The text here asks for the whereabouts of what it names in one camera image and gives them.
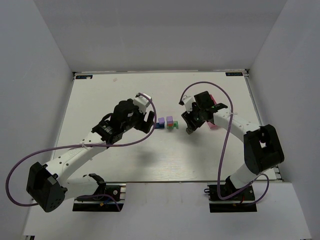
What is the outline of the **grey house block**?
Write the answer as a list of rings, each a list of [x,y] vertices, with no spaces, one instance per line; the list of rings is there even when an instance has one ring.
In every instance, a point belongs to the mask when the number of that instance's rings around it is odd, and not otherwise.
[[[193,133],[193,130],[192,130],[192,129],[188,129],[188,128],[187,128],[187,129],[186,129],[186,132],[187,132],[187,134],[188,134],[188,135],[190,135],[190,134],[192,134],[192,133]]]

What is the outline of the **dark blue rectangular block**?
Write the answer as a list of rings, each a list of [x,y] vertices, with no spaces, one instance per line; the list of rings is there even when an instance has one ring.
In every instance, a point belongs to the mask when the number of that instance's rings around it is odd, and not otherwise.
[[[155,125],[155,128],[156,129],[164,129],[165,128],[165,125],[164,124],[160,124],[160,123],[156,123],[156,125]]]

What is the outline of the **green hospital arch block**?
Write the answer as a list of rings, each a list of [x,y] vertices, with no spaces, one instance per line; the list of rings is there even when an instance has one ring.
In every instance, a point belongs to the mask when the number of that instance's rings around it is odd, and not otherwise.
[[[173,126],[167,126],[168,130],[173,130],[173,129],[178,129],[179,128],[179,123],[178,121],[173,121]]]

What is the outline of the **purple printed cube block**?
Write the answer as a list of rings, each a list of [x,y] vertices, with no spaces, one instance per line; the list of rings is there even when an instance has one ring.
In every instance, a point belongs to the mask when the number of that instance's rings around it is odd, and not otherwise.
[[[172,116],[167,116],[166,117],[166,122],[167,123],[174,122],[173,117]]]

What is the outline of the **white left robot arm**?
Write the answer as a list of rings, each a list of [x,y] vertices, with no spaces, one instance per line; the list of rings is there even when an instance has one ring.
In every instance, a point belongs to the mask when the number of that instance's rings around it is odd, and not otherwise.
[[[147,112],[147,108],[152,105],[152,98],[145,93],[120,101],[79,145],[69,146],[67,152],[45,164],[34,163],[29,169],[27,192],[46,213],[70,198],[114,201],[115,198],[106,193],[106,182],[96,173],[74,180],[70,176],[94,156],[118,147],[117,142],[130,129],[150,136],[155,129],[156,111]]]

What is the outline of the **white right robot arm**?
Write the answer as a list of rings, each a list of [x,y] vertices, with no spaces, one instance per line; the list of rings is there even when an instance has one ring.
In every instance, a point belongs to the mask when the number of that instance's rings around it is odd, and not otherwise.
[[[223,103],[215,103],[209,92],[183,96],[181,115],[187,124],[186,132],[192,134],[205,122],[227,130],[243,143],[244,163],[225,180],[228,195],[236,194],[258,176],[285,160],[284,152],[274,126],[260,126],[232,113]]]

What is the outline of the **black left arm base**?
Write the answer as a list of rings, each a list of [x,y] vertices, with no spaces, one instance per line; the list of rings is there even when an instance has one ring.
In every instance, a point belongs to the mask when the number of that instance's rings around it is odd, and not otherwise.
[[[73,202],[73,212],[117,213],[125,203],[126,184],[110,183],[96,191],[94,197],[78,197]]]

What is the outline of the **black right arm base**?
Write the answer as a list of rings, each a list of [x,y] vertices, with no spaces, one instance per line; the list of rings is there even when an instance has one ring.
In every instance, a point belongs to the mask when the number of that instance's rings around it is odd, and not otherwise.
[[[222,200],[218,196],[218,185],[211,184],[204,189],[208,196],[210,213],[254,213],[257,212],[255,193],[252,186],[241,193]]]

